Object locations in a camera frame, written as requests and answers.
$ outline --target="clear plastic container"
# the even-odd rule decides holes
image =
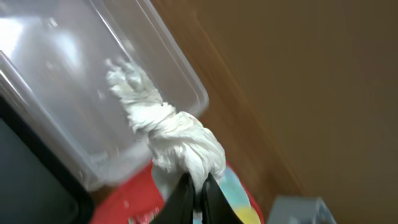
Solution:
[[[89,190],[134,175],[151,158],[106,82],[107,58],[134,60],[165,101],[198,116],[203,85],[149,1],[134,1],[127,39],[102,1],[0,0],[0,91]]]

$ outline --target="black tray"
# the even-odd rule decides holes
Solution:
[[[74,176],[0,96],[0,223],[83,224],[94,205]]]

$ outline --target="black plastic edge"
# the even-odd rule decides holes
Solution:
[[[95,209],[90,195],[3,97],[0,97],[0,118],[3,119],[30,151],[35,154],[39,161],[76,199],[79,211],[72,223],[87,224],[91,220]]]

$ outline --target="dark gray surface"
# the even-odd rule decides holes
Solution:
[[[0,223],[64,224],[78,204],[0,119]]]

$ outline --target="brown floor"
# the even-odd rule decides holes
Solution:
[[[276,195],[302,195],[283,152],[264,131],[259,115],[228,70],[219,52],[195,16],[195,1],[152,0],[176,42],[207,89],[210,106],[200,121],[210,128],[225,148],[228,160],[268,215]],[[111,13],[129,20],[129,0],[108,0]],[[122,27],[127,37],[129,29]],[[111,189],[93,193],[102,201]]]

